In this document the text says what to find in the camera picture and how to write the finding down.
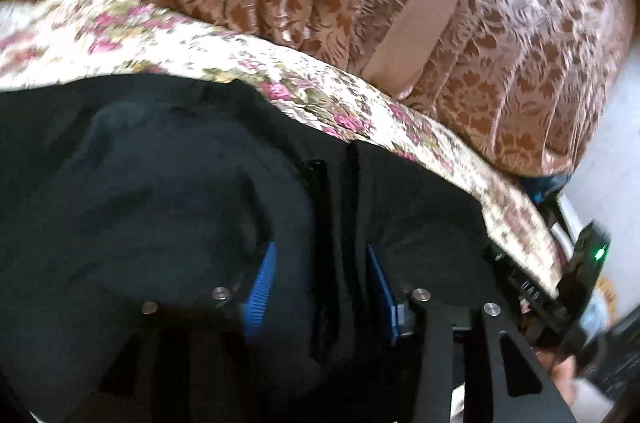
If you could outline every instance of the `metal screw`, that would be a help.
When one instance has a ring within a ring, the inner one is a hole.
[[[424,288],[416,288],[411,291],[411,298],[416,302],[426,302],[431,298],[431,293]]]
[[[558,309],[554,311],[554,315],[558,318],[567,319],[569,318],[569,312],[566,310],[566,307],[560,306]]]
[[[152,315],[156,311],[158,311],[158,304],[153,302],[153,300],[147,300],[144,304],[142,304],[143,315]]]
[[[493,302],[488,302],[484,305],[484,307],[482,307],[482,309],[490,317],[496,317],[500,314],[500,306],[498,304],[494,304]]]
[[[211,292],[213,300],[227,300],[231,298],[231,289],[225,287],[215,288]]]

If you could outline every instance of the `black cloth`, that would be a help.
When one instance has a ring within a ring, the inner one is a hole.
[[[188,417],[212,421],[195,414],[219,415],[234,397],[198,412],[196,377],[211,385],[207,374],[238,370],[226,351],[194,359],[202,350],[190,342],[235,348],[228,336],[271,241],[276,275],[248,342],[247,392],[261,414],[285,413],[376,354],[367,244],[404,291],[506,305],[472,196],[385,149],[289,119],[244,83],[103,76],[0,94],[0,117],[0,367],[49,423],[109,384],[132,338],[180,349],[152,360],[148,378],[178,369],[191,378],[188,392],[175,389],[192,397]],[[216,287],[233,300],[213,300]],[[158,313],[142,314],[148,300]],[[226,337],[203,337],[220,327]],[[156,408],[170,406],[171,382],[160,383],[147,382],[164,393],[150,396]]]

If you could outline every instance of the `bed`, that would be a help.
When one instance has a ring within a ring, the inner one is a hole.
[[[450,130],[356,76],[140,0],[0,7],[1,90],[142,71],[222,83],[237,78],[303,124],[382,146],[471,193],[491,238],[554,292],[560,273],[554,243],[527,196]]]

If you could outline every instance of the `pink fabric strap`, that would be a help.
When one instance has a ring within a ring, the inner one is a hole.
[[[362,78],[391,96],[408,95],[457,2],[409,0],[362,71]]]

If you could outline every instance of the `black device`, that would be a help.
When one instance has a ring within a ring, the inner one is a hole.
[[[404,421],[449,421],[453,347],[458,342],[465,348],[465,422],[574,422],[531,347],[552,348],[561,359],[580,352],[586,343],[580,317],[609,244],[598,223],[582,230],[562,270],[556,298],[500,247],[488,248],[486,257],[504,287],[529,303],[524,336],[523,327],[516,327],[495,304],[461,308],[431,300],[426,289],[403,291],[388,275],[384,252],[369,246],[367,279],[383,334],[391,345],[417,335],[422,349],[413,409]]]

